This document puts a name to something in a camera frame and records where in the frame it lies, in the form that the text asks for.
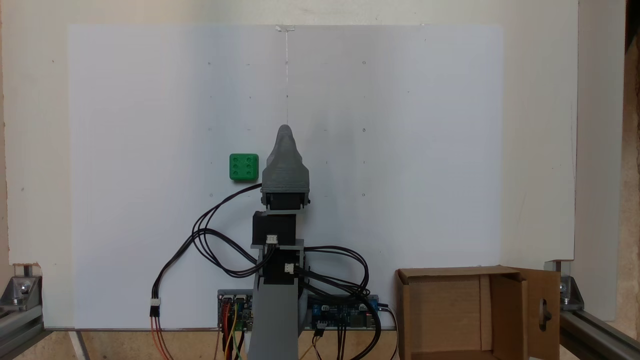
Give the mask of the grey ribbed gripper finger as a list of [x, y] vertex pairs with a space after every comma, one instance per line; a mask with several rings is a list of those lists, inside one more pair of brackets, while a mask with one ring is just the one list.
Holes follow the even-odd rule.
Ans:
[[264, 194], [310, 192], [310, 173], [304, 166], [293, 131], [287, 124], [279, 126], [275, 144], [262, 171]]

